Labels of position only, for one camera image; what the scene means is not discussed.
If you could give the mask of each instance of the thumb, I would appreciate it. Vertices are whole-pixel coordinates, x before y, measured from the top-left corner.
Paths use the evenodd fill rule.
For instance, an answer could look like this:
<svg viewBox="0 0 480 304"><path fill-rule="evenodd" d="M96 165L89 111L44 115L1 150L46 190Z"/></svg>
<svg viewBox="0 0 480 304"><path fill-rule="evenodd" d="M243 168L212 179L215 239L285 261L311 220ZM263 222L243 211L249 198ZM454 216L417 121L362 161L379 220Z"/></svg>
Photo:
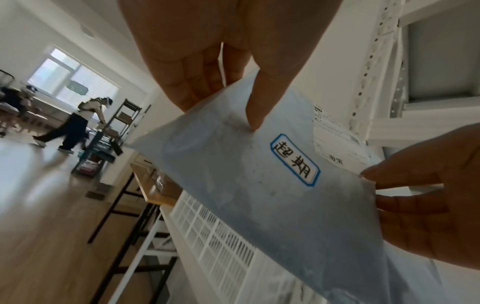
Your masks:
<svg viewBox="0 0 480 304"><path fill-rule="evenodd" d="M248 104L246 118L253 130L258 129L265 117L280 101L295 75L270 75L260 70L256 76Z"/></svg>

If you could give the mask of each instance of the person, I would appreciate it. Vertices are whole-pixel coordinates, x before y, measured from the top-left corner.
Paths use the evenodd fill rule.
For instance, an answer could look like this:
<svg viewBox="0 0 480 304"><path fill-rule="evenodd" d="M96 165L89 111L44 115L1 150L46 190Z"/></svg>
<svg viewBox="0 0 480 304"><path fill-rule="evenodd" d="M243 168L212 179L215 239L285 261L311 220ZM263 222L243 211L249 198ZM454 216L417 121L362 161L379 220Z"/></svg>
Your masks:
<svg viewBox="0 0 480 304"><path fill-rule="evenodd" d="M93 98L87 102L82 102L79 104L78 110L70 114L64 124L45 135L34 136L33 140L40 146L45 147L47 142L65 136L62 145L58 149L68 154L73 154L72 148L85 136L85 130L94 113L98 115L100 123L106 124L102 106L108 108L112 103L113 100L110 97Z"/></svg>
<svg viewBox="0 0 480 304"><path fill-rule="evenodd" d="M258 129L309 59L341 0L119 0L151 74L181 110L260 67L246 107ZM383 237L406 251L480 269L480 125L398 152L362 175L377 188L443 184L376 198Z"/></svg>
<svg viewBox="0 0 480 304"><path fill-rule="evenodd" d="M7 103L18 110L18 116L32 109L32 99L37 89L27 85L20 91L13 88L1 88L0 102Z"/></svg>

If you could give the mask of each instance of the sticker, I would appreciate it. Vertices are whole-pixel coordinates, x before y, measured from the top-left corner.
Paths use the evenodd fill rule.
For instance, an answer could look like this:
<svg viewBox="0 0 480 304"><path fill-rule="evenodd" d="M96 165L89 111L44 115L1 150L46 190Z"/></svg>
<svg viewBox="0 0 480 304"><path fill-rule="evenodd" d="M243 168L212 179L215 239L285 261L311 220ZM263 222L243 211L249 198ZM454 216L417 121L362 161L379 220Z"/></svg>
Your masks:
<svg viewBox="0 0 480 304"><path fill-rule="evenodd" d="M337 167L359 174L372 164L372 155L349 129L337 123L319 105L313 106L315 152Z"/></svg>
<svg viewBox="0 0 480 304"><path fill-rule="evenodd" d="M305 185L315 186L320 169L285 134L275 138L270 149Z"/></svg>

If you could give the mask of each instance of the wooden floor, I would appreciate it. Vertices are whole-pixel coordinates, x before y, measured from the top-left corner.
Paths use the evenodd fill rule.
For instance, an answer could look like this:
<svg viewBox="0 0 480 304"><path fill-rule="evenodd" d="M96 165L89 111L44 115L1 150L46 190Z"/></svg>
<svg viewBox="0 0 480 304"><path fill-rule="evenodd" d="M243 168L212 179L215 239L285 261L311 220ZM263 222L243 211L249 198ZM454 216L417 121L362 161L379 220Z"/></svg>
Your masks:
<svg viewBox="0 0 480 304"><path fill-rule="evenodd" d="M88 304L135 223L112 215L87 244L109 204L85 198L90 181L70 175L78 158L42 149L30 136L0 139L0 303ZM123 261L128 265L132 248ZM106 303L119 276L110 284ZM119 303L147 303L149 275L135 274Z"/></svg>

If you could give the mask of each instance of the white plastic crate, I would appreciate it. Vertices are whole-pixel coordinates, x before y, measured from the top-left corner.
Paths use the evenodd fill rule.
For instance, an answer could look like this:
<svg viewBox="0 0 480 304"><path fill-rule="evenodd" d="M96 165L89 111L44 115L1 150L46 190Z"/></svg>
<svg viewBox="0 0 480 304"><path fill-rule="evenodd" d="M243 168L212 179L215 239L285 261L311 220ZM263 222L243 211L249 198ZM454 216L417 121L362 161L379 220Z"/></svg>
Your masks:
<svg viewBox="0 0 480 304"><path fill-rule="evenodd" d="M298 280L186 191L171 217L223 304L292 302ZM294 303L324 304L321 299L317 295Z"/></svg>

